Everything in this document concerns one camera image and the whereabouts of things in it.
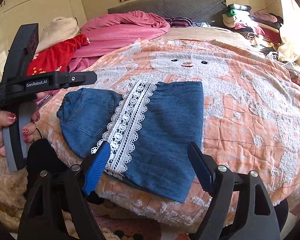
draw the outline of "white crochet lace ribbon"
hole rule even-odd
[[[131,161],[130,153],[135,149],[133,142],[138,139],[137,131],[145,118],[146,104],[156,88],[155,83],[130,79],[127,92],[111,117],[107,132],[98,141],[97,147],[91,149],[94,154],[104,140],[110,143],[111,154],[105,167],[107,174],[122,180],[122,172],[128,169],[126,164]]]

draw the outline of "bear mouth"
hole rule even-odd
[[[181,67],[193,67],[193,63],[192,62],[184,62],[181,64]]]

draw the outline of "white cabinet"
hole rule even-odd
[[[86,22],[87,17],[84,13],[83,5],[81,0],[69,0],[73,17],[77,20],[79,28],[81,28]]]
[[[42,30],[56,17],[77,19],[79,27],[87,22],[81,0],[4,0],[0,6],[0,80],[11,44],[23,24],[38,23]]]

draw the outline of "denim pocket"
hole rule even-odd
[[[111,122],[114,100],[98,94],[82,92],[66,124],[95,137]]]

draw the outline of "orange blanket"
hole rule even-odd
[[[202,151],[232,171],[257,171],[274,205],[288,196],[300,198],[300,88],[274,61],[218,41],[158,39],[107,54],[85,71],[91,70],[98,74],[98,81],[86,87],[120,93],[131,76],[164,82],[202,81]],[[41,109],[38,123],[42,135],[69,166],[81,160],[64,142],[56,112],[64,95],[77,89],[60,91]],[[105,175],[96,192],[137,214],[187,232],[197,229],[211,201],[197,179],[183,204]],[[234,218],[237,199],[234,194],[226,224]]]

